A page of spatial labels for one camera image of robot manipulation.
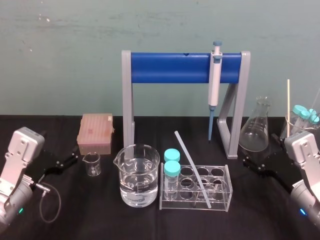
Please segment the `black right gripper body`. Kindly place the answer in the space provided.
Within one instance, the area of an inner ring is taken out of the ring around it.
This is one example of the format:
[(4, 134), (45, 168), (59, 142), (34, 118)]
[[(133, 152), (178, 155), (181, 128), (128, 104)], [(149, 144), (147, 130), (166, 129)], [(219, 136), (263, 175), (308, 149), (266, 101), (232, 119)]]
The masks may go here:
[(274, 152), (270, 155), (272, 175), (287, 192), (291, 192), (300, 180), (300, 172), (289, 158), (284, 140), (272, 133), (271, 142), (274, 144)]

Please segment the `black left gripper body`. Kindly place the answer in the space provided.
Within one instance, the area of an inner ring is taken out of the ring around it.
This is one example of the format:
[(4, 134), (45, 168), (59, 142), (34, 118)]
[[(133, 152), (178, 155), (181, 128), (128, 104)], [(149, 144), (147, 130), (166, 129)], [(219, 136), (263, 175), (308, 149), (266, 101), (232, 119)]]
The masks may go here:
[(27, 186), (34, 186), (39, 183), (45, 176), (55, 173), (56, 156), (47, 150), (41, 150), (31, 164), (24, 172), (22, 181)]

